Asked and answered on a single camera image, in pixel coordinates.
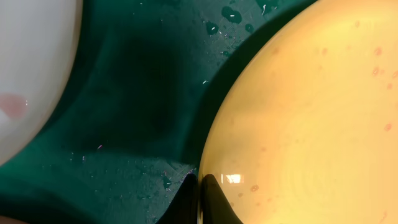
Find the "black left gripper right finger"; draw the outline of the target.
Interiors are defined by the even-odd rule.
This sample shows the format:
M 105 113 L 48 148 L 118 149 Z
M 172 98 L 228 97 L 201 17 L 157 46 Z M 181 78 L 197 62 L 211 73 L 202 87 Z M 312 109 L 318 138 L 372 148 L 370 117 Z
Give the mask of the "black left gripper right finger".
M 243 224 L 212 174 L 204 176 L 201 182 L 201 209 L 203 224 Z

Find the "yellow plate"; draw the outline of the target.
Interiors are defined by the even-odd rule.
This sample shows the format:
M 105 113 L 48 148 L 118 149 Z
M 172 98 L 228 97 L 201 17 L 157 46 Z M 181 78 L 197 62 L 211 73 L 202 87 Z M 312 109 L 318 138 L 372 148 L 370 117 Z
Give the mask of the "yellow plate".
M 397 224 L 397 1 L 317 1 L 221 105 L 199 175 L 243 223 Z

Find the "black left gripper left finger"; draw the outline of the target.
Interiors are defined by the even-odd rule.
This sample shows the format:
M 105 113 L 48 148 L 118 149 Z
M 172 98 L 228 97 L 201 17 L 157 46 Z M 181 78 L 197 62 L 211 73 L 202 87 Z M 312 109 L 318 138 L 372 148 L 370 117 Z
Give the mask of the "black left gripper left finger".
M 197 224 L 197 177 L 188 174 L 157 224 Z

